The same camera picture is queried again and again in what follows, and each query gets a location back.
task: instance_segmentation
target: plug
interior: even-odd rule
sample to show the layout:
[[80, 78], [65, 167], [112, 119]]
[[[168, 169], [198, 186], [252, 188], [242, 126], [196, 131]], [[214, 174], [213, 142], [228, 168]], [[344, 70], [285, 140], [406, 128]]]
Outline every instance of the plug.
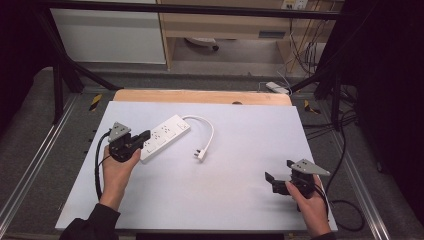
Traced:
[[206, 150], [202, 149], [202, 150], [196, 150], [197, 153], [194, 154], [194, 156], [197, 157], [197, 159], [199, 159], [200, 161], [203, 161], [203, 157], [206, 154]]

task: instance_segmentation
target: white table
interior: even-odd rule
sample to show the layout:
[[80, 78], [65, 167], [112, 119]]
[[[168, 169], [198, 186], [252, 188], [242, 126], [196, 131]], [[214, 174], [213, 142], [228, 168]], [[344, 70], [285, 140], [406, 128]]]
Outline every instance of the white table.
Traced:
[[[57, 222], [64, 229], [87, 218], [97, 203], [94, 156], [100, 136], [115, 121], [132, 134], [152, 129], [178, 114], [198, 115], [216, 132], [206, 160], [193, 153], [210, 134], [203, 122], [187, 119], [191, 130], [147, 164], [134, 169], [119, 211], [117, 229], [136, 232], [304, 231], [290, 196], [272, 193], [267, 171], [289, 180], [286, 160], [313, 162], [295, 107], [201, 103], [110, 102], [96, 137]], [[330, 213], [330, 227], [337, 231]]]

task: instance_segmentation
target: gray carpet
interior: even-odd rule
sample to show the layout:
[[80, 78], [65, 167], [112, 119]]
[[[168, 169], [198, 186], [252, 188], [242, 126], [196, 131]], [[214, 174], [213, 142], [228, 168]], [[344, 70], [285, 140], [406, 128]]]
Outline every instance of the gray carpet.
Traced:
[[[261, 82], [276, 80], [272, 77], [215, 76], [212, 78], [210, 76], [173, 76], [170, 74], [166, 74], [166, 76], [162, 74], [104, 74], [103, 77], [127, 88], [234, 91], [257, 91], [258, 89], [267, 91]], [[97, 86], [88, 80], [86, 80], [86, 84], [90, 87]], [[50, 74], [40, 73], [31, 90], [33, 92], [28, 96], [23, 109], [15, 116], [8, 131], [1, 136], [0, 203], [2, 206], [14, 186], [19, 182], [51, 126], [50, 123], [53, 120], [51, 88]], [[90, 139], [94, 137], [93, 130], [97, 129], [107, 102], [113, 98], [113, 92], [104, 93], [96, 111], [90, 112], [88, 108], [95, 95], [96, 93], [84, 93], [79, 96], [75, 109], [13, 219], [7, 234], [60, 234], [54, 229], [60, 214], [58, 209], [66, 201], [78, 175], [85, 158], [84, 152], [89, 149]], [[322, 114], [304, 111], [303, 99], [296, 99], [296, 97], [292, 99], [293, 104], [299, 109], [302, 123], [325, 123]], [[347, 126], [346, 138], [349, 151], [391, 237], [393, 239], [424, 239], [423, 227], [415, 219], [391, 176], [380, 174], [376, 170], [374, 158], [361, 133], [360, 126], [355, 124]], [[327, 133], [312, 139], [309, 144], [315, 162], [332, 172], [340, 158], [340, 153], [335, 147], [331, 134]], [[323, 178], [323, 181], [326, 184], [328, 179]], [[343, 199], [359, 206], [343, 166], [331, 185], [328, 197], [330, 201]], [[346, 226], [356, 227], [360, 224], [359, 215], [348, 205], [337, 204], [333, 211], [336, 220]], [[294, 239], [304, 239], [304, 236], [300, 234], [298, 238]], [[374, 239], [367, 224], [358, 232], [340, 229], [337, 236], [339, 239]]]

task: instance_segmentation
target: floor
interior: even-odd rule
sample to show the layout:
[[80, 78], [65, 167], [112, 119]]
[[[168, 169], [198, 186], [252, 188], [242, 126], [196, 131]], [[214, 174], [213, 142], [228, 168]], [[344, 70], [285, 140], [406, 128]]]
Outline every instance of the floor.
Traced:
[[[115, 69], [101, 65], [92, 67], [97, 68], [95, 71], [106, 80], [128, 88], [268, 91], [264, 87], [266, 82], [275, 81], [290, 86], [307, 76], [298, 69], [292, 73], [285, 71], [275, 42], [218, 40], [218, 44], [220, 49], [215, 52], [179, 39], [174, 65], [170, 70], [163, 69], [163, 66], [149, 69], [142, 65], [126, 66], [124, 71], [119, 66], [115, 66]], [[66, 94], [67, 99], [75, 101], [75, 107], [62, 126], [61, 134], [52, 140], [53, 146], [50, 146], [48, 155], [42, 158], [42, 165], [33, 168], [35, 177], [28, 180], [28, 188], [23, 189], [23, 196], [17, 204], [19, 208], [9, 213], [13, 218], [6, 224], [2, 223], [2, 230], [7, 225], [4, 239], [57, 239], [59, 232], [54, 225], [61, 206], [84, 161], [107, 101], [113, 98], [113, 92], [99, 88], [91, 80], [83, 81], [87, 86], [83, 94]], [[328, 103], [313, 99], [315, 86], [311, 84], [291, 96], [303, 124], [328, 122], [325, 115]], [[34, 156], [52, 129], [54, 98], [51, 89], [51, 72], [40, 72], [22, 109], [0, 138], [2, 209], [9, 204], [8, 199], [14, 194], [15, 186], [28, 166], [33, 166]], [[91, 101], [99, 92], [103, 97], [96, 111], [88, 111]], [[305, 100], [308, 100], [309, 108], [305, 108]], [[350, 104], [342, 103], [341, 110], [346, 112], [350, 107]], [[340, 135], [327, 130], [305, 128], [305, 134], [310, 139], [308, 142], [315, 162], [333, 171], [341, 153], [337, 140]], [[391, 176], [377, 171], [360, 126], [352, 122], [345, 127], [345, 133], [347, 155], [358, 169], [390, 239], [424, 239], [422, 225], [415, 219]], [[328, 183], [328, 179], [323, 181], [324, 184]], [[349, 165], [345, 162], [332, 182], [328, 197], [331, 201], [343, 199], [360, 206], [354, 186]], [[349, 205], [335, 204], [333, 212], [341, 224], [353, 228], [361, 224], [359, 214]], [[0, 220], [4, 220], [4, 215], [2, 212]], [[376, 238], [373, 226], [368, 224], [358, 231], [340, 228], [337, 236], [339, 239]], [[295, 233], [293, 239], [307, 238], [304, 234]]]

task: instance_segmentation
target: white power cord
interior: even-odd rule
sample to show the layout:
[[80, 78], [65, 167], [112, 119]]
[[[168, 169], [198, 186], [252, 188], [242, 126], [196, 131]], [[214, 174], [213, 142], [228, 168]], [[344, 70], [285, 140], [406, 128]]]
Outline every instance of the white power cord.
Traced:
[[205, 154], [206, 154], [206, 151], [207, 151], [207, 150], [208, 150], [208, 148], [209, 148], [209, 145], [211, 144], [211, 141], [212, 141], [213, 135], [214, 135], [214, 133], [215, 133], [215, 128], [213, 127], [213, 125], [212, 125], [212, 123], [211, 123], [211, 122], [209, 122], [208, 120], [206, 120], [206, 119], [205, 119], [205, 118], [203, 118], [203, 117], [194, 116], [194, 115], [187, 115], [187, 116], [182, 117], [182, 119], [186, 119], [186, 118], [192, 118], [192, 119], [197, 119], [197, 120], [204, 121], [204, 122], [208, 123], [208, 124], [209, 124], [209, 126], [211, 127], [211, 131], [212, 131], [212, 133], [211, 133], [211, 137], [210, 137], [210, 139], [209, 139], [208, 144], [206, 145], [206, 147], [205, 147], [205, 148], [200, 149], [200, 150], [197, 150], [197, 153], [195, 153], [195, 154], [194, 154], [194, 155], [196, 156], [196, 158], [197, 158], [197, 159], [199, 159], [201, 162], [203, 162], [203, 158], [204, 158], [204, 156], [205, 156]]

